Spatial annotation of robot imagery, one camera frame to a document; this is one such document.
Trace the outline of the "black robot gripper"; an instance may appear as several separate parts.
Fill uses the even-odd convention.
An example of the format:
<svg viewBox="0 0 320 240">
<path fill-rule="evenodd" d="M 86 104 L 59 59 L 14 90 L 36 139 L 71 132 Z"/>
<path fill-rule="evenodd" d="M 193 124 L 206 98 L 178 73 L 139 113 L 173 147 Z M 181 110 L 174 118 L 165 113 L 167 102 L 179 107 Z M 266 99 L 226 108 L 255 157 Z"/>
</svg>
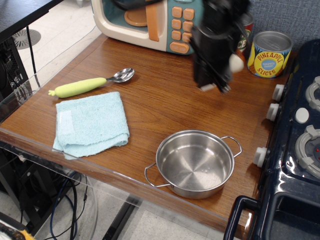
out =
<svg viewBox="0 0 320 240">
<path fill-rule="evenodd" d="M 216 84 L 221 93 L 230 91 L 229 58 L 236 53 L 241 37 L 241 17 L 249 0 L 204 0 L 200 23 L 191 30 L 193 78 L 198 85 Z"/>
</svg>

